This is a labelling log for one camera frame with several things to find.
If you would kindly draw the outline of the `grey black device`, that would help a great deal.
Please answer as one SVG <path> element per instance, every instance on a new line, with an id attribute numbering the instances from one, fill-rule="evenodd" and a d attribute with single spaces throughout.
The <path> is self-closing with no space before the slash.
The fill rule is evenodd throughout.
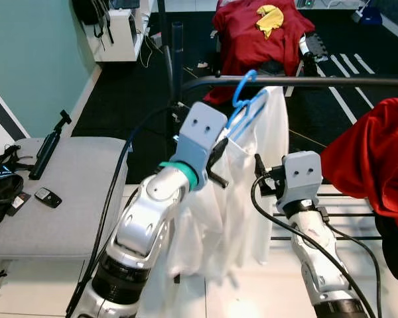
<path id="1" fill-rule="evenodd" d="M 329 53 L 323 40 L 314 31 L 304 34 L 299 40 L 302 73 L 305 76 L 320 76 L 321 67 L 329 61 Z"/>

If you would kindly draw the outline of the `red shirt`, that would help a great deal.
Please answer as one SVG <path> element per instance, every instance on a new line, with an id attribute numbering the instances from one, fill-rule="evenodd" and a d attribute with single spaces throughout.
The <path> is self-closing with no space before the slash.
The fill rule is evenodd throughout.
<path id="1" fill-rule="evenodd" d="M 387 98 L 321 153 L 322 173 L 341 193 L 367 199 L 398 227 L 398 98 Z"/>

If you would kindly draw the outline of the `white shelf unit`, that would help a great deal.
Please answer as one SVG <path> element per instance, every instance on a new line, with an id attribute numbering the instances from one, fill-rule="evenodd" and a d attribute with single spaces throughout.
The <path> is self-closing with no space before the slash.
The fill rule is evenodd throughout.
<path id="1" fill-rule="evenodd" d="M 109 26 L 97 37 L 99 25 L 84 25 L 84 33 L 96 62 L 134 62 L 149 33 L 150 3 L 136 9 L 111 9 Z"/>

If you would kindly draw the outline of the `red draped cloth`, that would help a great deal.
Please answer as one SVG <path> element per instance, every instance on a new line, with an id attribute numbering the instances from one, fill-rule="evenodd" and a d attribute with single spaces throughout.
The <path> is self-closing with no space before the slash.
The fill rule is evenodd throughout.
<path id="1" fill-rule="evenodd" d="M 257 27 L 259 8 L 266 5 L 280 9 L 283 16 L 269 36 Z M 221 74 L 226 76 L 243 76 L 267 62 L 278 62 L 286 76 L 295 76 L 300 39 L 316 30 L 294 0 L 217 0 L 212 24 L 221 44 Z"/>

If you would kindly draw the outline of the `black bag blue trim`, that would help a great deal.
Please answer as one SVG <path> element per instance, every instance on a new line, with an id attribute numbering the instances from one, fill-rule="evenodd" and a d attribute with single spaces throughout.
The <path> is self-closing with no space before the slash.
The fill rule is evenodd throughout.
<path id="1" fill-rule="evenodd" d="M 23 191 L 23 178 L 17 175 L 19 145 L 8 146 L 0 154 L 0 223 L 12 208 L 12 203 Z"/>

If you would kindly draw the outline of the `blue box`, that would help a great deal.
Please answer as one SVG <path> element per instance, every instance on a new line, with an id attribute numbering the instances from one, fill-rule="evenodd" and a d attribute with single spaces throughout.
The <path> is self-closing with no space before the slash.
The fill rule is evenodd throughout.
<path id="1" fill-rule="evenodd" d="M 361 25 L 382 25 L 380 9 L 367 6 L 356 11 L 358 23 Z"/>

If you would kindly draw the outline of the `small black remote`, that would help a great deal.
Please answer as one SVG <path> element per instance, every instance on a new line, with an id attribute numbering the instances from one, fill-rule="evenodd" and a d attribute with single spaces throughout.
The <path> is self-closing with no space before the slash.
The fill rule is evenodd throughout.
<path id="1" fill-rule="evenodd" d="M 46 187 L 39 188 L 38 191 L 35 191 L 33 196 L 35 196 L 39 202 L 51 209 L 56 209 L 62 203 L 62 199 Z"/>

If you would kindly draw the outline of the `blue plastic hanger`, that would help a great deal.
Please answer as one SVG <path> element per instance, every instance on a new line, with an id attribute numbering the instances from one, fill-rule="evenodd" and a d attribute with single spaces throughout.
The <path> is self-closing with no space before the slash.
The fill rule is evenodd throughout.
<path id="1" fill-rule="evenodd" d="M 260 89 L 259 93 L 250 99 L 239 99 L 239 95 L 245 85 L 257 81 L 257 77 L 259 77 L 257 70 L 250 70 L 245 73 L 233 92 L 233 113 L 230 115 L 224 128 L 226 128 L 226 136 L 238 144 L 245 143 L 245 133 L 257 123 L 257 118 L 260 118 L 263 112 L 265 112 L 267 103 L 267 93 L 265 90 Z"/>

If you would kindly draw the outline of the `black tripod stick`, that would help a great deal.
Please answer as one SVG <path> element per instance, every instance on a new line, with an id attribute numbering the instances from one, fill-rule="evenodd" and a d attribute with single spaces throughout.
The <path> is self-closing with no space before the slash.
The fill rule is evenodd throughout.
<path id="1" fill-rule="evenodd" d="M 62 136 L 62 127 L 63 125 L 72 123 L 72 119 L 66 110 L 62 110 L 60 112 L 60 120 L 54 127 L 52 133 L 48 134 L 47 137 L 42 141 L 42 146 L 39 148 L 37 154 L 37 161 L 33 164 L 31 170 L 29 170 L 29 179 L 33 181 L 38 181 L 41 179 L 42 174 L 44 173 L 48 161 L 51 159 L 54 149 L 56 149 L 57 144 L 59 143 L 60 136 Z"/>

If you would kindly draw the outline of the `grey ottoman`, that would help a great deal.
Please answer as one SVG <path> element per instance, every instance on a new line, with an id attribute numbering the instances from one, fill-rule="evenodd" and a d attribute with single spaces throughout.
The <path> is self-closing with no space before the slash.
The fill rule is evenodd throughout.
<path id="1" fill-rule="evenodd" d="M 127 168 L 122 166 L 114 190 L 111 179 L 125 140 L 114 137 L 73 136 L 60 139 L 39 180 L 25 180 L 25 193 L 46 188 L 62 200 L 50 208 L 30 199 L 16 215 L 0 223 L 0 258 L 87 258 L 90 257 L 106 195 L 103 239 L 118 221 L 124 202 Z"/>

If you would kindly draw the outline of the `black metal clothes rack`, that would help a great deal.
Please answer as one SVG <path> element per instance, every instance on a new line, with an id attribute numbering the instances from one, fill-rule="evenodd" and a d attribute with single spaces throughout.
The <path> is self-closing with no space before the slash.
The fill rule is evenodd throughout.
<path id="1" fill-rule="evenodd" d="M 256 70 L 250 70 L 243 76 L 202 76 L 183 82 L 182 52 L 183 27 L 181 23 L 166 26 L 165 0 L 157 0 L 159 9 L 159 23 L 165 39 L 165 62 L 168 72 L 170 90 L 170 113 L 174 114 L 178 104 L 182 101 L 182 94 L 200 87 L 234 87 L 241 90 L 244 87 L 398 87 L 395 77 L 320 77 L 320 76 L 269 76 L 259 75 Z"/>

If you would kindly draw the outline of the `black shorts white waistband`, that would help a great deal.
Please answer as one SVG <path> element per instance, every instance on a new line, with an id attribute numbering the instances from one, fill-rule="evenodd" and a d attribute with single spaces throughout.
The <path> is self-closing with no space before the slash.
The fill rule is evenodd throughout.
<path id="1" fill-rule="evenodd" d="M 394 218 L 376 215 L 375 226 L 382 238 L 382 254 L 388 270 L 398 281 L 398 224 Z"/>

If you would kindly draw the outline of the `white shirt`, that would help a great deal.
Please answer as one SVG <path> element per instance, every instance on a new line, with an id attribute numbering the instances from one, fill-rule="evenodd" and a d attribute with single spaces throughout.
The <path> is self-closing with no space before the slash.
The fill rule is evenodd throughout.
<path id="1" fill-rule="evenodd" d="M 253 208 L 254 155 L 266 166 L 278 166 L 289 146 L 288 114 L 282 87 L 264 87 L 265 112 L 245 133 L 245 143 L 229 139 L 212 170 L 226 181 L 222 188 L 205 172 L 189 187 L 174 208 L 174 238 L 166 252 L 165 274 L 204 276 L 217 280 L 248 258 L 266 260 L 259 235 L 269 233 L 269 222 Z"/>

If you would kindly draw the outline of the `black backpack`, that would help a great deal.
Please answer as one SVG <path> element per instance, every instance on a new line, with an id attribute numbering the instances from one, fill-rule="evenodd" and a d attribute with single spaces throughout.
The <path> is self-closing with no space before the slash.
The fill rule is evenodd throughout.
<path id="1" fill-rule="evenodd" d="M 82 25 L 99 25 L 99 31 L 94 30 L 94 36 L 101 38 L 108 34 L 111 42 L 110 4 L 111 0 L 70 0 L 76 18 Z"/>

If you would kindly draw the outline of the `yellow cloth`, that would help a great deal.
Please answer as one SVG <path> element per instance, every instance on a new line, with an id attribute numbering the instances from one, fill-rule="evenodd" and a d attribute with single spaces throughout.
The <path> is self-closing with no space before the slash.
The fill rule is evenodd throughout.
<path id="1" fill-rule="evenodd" d="M 285 20 L 284 12 L 271 4 L 260 6 L 256 13 L 259 15 L 259 19 L 256 21 L 255 27 L 263 33 L 265 39 L 268 39 L 274 30 L 281 28 Z"/>

